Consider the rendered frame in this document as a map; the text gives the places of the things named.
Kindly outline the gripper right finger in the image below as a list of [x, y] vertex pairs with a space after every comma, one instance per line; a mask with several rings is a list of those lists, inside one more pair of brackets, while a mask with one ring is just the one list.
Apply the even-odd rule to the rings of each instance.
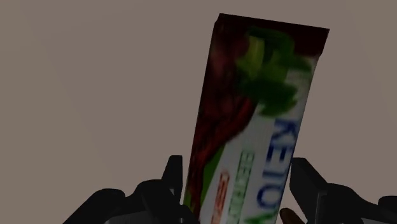
[[393, 207], [361, 198], [352, 188], [327, 182], [305, 158], [293, 158], [289, 189], [307, 224], [397, 224]]

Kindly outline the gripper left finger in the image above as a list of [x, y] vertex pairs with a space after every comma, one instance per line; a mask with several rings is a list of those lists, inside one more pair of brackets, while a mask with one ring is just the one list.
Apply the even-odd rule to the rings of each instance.
[[182, 187], [183, 158], [171, 155], [160, 179], [139, 183], [129, 196], [119, 189], [98, 190], [63, 224], [199, 224], [180, 204]]

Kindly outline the red white green printed box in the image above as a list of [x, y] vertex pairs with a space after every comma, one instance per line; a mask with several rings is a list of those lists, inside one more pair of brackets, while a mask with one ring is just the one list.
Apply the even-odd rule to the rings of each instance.
[[275, 224], [329, 29], [220, 14], [184, 203], [200, 224]]

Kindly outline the small brown rounded thing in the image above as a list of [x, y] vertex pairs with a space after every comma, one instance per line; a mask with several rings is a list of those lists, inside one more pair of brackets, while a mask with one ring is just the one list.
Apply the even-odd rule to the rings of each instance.
[[290, 208], [282, 208], [279, 216], [283, 224], [306, 224], [300, 217]]

